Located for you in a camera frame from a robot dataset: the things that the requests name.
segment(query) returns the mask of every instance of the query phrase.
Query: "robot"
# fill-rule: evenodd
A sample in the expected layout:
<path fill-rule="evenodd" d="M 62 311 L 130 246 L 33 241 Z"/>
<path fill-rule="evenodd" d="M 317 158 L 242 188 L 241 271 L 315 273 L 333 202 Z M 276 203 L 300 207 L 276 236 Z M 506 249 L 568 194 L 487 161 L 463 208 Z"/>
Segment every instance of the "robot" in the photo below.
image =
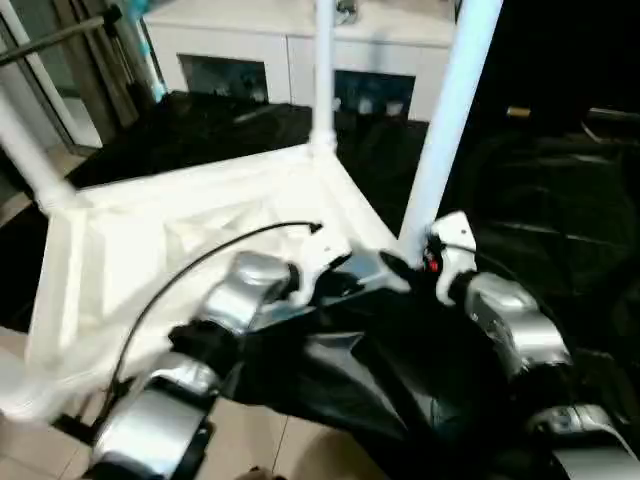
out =
<path fill-rule="evenodd" d="M 424 266 L 322 229 L 304 267 L 238 253 L 105 417 L 87 478 L 195 478 L 219 397 L 353 433 L 391 478 L 640 478 L 520 284 L 478 271 L 462 212 Z"/>

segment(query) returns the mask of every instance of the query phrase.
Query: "floor tile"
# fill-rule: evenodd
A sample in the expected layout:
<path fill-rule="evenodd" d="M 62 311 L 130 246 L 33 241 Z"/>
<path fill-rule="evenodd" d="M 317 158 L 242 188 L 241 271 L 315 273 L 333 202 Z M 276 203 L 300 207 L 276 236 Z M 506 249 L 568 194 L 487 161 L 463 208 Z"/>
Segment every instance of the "floor tile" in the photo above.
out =
<path fill-rule="evenodd" d="M 274 472 L 288 480 L 383 480 L 351 435 L 289 417 Z"/>
<path fill-rule="evenodd" d="M 4 327 L 0 327 L 0 348 L 13 353 L 22 358 L 24 348 L 27 343 L 27 336 L 24 333 L 14 332 Z"/>
<path fill-rule="evenodd" d="M 86 445 L 80 445 L 73 458 L 65 468 L 64 472 L 60 476 L 61 480 L 75 480 L 82 478 L 82 475 L 87 471 L 89 467 L 89 457 L 91 455 L 91 449 Z"/>
<path fill-rule="evenodd" d="M 211 415 L 216 424 L 199 480 L 232 480 L 253 466 L 271 469 L 287 417 L 264 407 L 219 400 Z"/>
<path fill-rule="evenodd" d="M 2 480 L 54 480 L 56 477 L 45 475 L 28 468 L 11 458 L 0 458 L 0 478 Z"/>
<path fill-rule="evenodd" d="M 0 420 L 0 455 L 55 477 L 62 474 L 79 445 L 50 426 Z"/>

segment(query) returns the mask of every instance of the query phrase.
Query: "cabinet door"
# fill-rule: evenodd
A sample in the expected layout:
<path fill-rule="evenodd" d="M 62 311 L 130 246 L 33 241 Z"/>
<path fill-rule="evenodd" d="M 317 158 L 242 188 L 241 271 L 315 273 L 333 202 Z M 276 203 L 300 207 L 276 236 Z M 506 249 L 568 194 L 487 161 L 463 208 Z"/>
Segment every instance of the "cabinet door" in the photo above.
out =
<path fill-rule="evenodd" d="M 266 88 L 264 100 L 291 102 L 286 37 L 153 24 L 147 29 L 169 91 L 254 96 Z"/>
<path fill-rule="evenodd" d="M 312 105 L 313 39 L 290 37 L 288 48 L 292 103 Z M 399 99 L 409 98 L 410 104 L 406 107 L 408 117 L 428 121 L 440 92 L 448 58 L 447 48 L 338 40 L 334 59 L 336 94 L 340 95 L 341 89 L 358 90 L 363 84 L 372 83 L 375 85 L 370 90 L 376 91 L 363 92 L 362 95 L 378 95 L 382 91 L 384 93 L 380 95 L 388 97 L 393 95 L 389 91 L 408 89 L 408 93 L 397 93 Z M 383 75 L 377 80 L 363 78 L 357 82 L 353 80 L 353 72 Z M 358 95 L 358 92 L 351 91 L 350 95 Z M 341 98 L 341 101 L 344 105 L 345 99 Z"/>

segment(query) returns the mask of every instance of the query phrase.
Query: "white metal frame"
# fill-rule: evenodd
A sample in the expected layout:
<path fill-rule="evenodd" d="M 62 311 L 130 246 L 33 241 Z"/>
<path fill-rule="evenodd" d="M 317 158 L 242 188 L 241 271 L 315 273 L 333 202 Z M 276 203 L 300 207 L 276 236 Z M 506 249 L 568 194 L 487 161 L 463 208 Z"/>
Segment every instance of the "white metal frame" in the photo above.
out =
<path fill-rule="evenodd" d="M 310 139 L 312 152 L 316 154 L 335 150 L 333 5 L 332 0 L 318 0 L 316 8 L 317 88 Z M 419 261 L 425 232 L 437 215 L 501 8 L 502 0 L 466 0 L 463 4 L 444 85 L 422 150 L 400 233 L 403 253 L 412 263 Z M 30 61 L 44 68 L 39 60 Z M 26 131 L 9 138 L 10 134 L 5 129 L 11 128 L 9 123 L 13 110 L 4 98 L 2 103 L 3 144 L 11 142 L 13 161 L 34 190 L 40 192 L 40 197 L 57 198 L 57 194 L 50 195 L 49 191 L 55 191 L 54 186 L 60 179 L 48 166 L 46 157 L 37 154 L 38 149 L 34 148 L 34 142 Z"/>
<path fill-rule="evenodd" d="M 4 18 L 11 35 L 13 35 L 19 45 L 31 41 L 29 35 L 22 26 L 22 22 L 13 8 L 13 5 L 11 5 L 10 0 L 0 0 L 0 15 Z M 64 100 L 58 93 L 49 73 L 40 60 L 39 55 L 37 53 L 32 53 L 26 57 L 26 61 L 33 70 L 34 75 L 42 86 L 42 90 L 51 102 L 53 109 L 56 111 L 60 121 L 69 133 L 73 143 L 77 145 L 93 146 L 93 142 L 90 139 L 84 138 L 80 132 L 76 121 L 73 119 L 71 112 L 69 112 Z"/>
<path fill-rule="evenodd" d="M 503 0 L 465 0 L 438 104 L 429 125 L 405 211 L 400 245 L 407 260 L 421 259 L 455 160 Z"/>

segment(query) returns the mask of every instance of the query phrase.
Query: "robotic arm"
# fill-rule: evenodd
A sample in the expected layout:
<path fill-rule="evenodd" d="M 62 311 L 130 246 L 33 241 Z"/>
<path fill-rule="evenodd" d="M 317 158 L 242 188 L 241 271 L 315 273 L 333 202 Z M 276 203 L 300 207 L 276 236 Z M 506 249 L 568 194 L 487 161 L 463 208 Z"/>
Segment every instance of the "robotic arm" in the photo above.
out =
<path fill-rule="evenodd" d="M 306 273 L 268 255 L 243 252 L 236 256 L 192 321 L 172 331 L 172 350 L 160 356 L 114 408 L 95 442 L 89 478 L 113 472 L 130 478 L 194 478 L 213 431 L 207 415 L 220 395 L 263 403 L 356 433 L 364 426 L 405 441 L 426 438 L 405 433 L 415 431 L 420 423 L 437 431 L 434 403 L 443 405 L 441 410 L 449 408 L 443 395 L 434 393 L 437 386 L 429 375 L 433 362 L 413 370 L 406 358 L 399 360 L 401 354 L 390 346 L 393 340 L 386 345 L 380 341 L 386 334 L 373 341 L 383 345 L 376 350 L 370 347 L 368 334 L 350 332 L 354 324 L 335 330 L 327 328 L 325 318 L 334 312 L 336 324 L 349 323 L 362 306 L 373 305 L 377 310 L 390 305 L 396 313 L 394 331 L 402 330 L 399 322 L 410 315 L 404 302 L 412 295 L 411 275 L 413 280 L 420 275 L 435 276 L 440 302 L 462 309 L 490 340 L 515 398 L 513 418 L 520 423 L 518 430 L 536 448 L 551 453 L 554 471 L 572 480 L 640 478 L 640 463 L 612 418 L 599 405 L 581 402 L 566 381 L 575 372 L 555 324 L 520 285 L 476 270 L 475 242 L 464 214 L 434 224 L 425 249 L 426 272 L 398 268 L 397 259 L 358 247 L 347 252 L 344 245 L 336 247 L 326 238 L 314 243 L 307 253 L 317 251 L 319 257 L 324 255 L 323 260 L 308 264 Z M 332 248 L 317 248 L 323 244 Z M 313 293 L 303 295 L 305 289 Z M 356 307 L 346 308 L 349 315 L 345 316 L 347 304 Z M 314 323 L 318 318 L 323 319 L 320 328 Z M 430 321 L 419 319 L 420 323 Z M 371 318 L 365 322 L 375 324 Z M 375 338 L 375 332 L 373 325 L 370 336 Z M 274 349 L 269 346 L 274 338 L 291 345 Z M 374 355 L 374 350 L 385 353 Z M 305 377 L 319 376 L 305 381 L 322 383 L 322 375 L 331 372 L 330 388 L 347 386 L 364 399 L 363 411 L 328 405 L 326 400 L 331 397 L 326 395 L 322 402 L 309 400 L 301 409 L 304 401 L 278 384 L 278 378 L 290 375 L 278 368 L 291 360 L 291 352 L 303 363 L 296 367 L 298 372 L 304 370 Z M 282 362 L 268 360 L 274 355 L 281 355 Z M 447 358 L 442 361 L 443 365 L 451 363 Z M 464 359 L 465 363 L 474 361 Z M 416 371 L 424 373 L 424 378 L 416 378 Z M 243 376 L 253 387 L 268 384 L 269 388 L 251 387 L 247 393 Z M 374 421 L 359 422 L 367 415 Z M 465 435 L 454 437 L 436 438 L 435 443 L 424 443 L 418 449 L 433 454 L 430 461 L 436 463 L 436 444 L 448 442 L 451 448 L 462 449 L 459 439 Z M 478 471 L 475 478 L 488 476 Z"/>

